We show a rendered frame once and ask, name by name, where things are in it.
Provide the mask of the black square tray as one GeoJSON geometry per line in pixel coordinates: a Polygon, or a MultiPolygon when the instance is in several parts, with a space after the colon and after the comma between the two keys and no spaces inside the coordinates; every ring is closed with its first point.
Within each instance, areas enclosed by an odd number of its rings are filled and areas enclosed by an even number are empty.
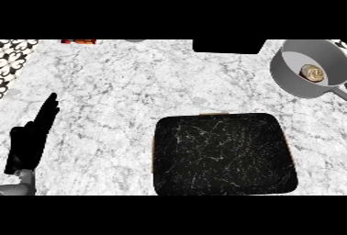
{"type": "Polygon", "coordinates": [[[160,196],[283,194],[298,177],[289,146],[267,113],[165,117],[153,137],[160,196]]]}

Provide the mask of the cupcake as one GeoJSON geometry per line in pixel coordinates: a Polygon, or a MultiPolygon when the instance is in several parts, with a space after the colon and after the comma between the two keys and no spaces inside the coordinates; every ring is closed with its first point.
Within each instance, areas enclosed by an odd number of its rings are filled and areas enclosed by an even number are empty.
{"type": "Polygon", "coordinates": [[[312,82],[318,83],[323,80],[323,71],[321,68],[312,64],[305,64],[301,68],[301,75],[304,78],[312,82]]]}

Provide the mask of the grey pot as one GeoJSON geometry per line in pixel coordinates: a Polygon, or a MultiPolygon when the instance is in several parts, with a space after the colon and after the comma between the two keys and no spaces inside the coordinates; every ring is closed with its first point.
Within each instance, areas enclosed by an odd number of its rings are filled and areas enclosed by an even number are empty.
{"type": "Polygon", "coordinates": [[[301,98],[332,92],[347,101],[347,54],[327,39],[287,39],[270,62],[280,88],[301,98]]]}

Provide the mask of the red and orange object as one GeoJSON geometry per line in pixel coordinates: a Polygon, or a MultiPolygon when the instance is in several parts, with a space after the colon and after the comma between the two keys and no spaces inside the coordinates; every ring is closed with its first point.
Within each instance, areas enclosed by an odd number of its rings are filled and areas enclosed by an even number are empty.
{"type": "Polygon", "coordinates": [[[61,44],[94,44],[95,43],[95,39],[61,39],[60,40],[61,44]]]}

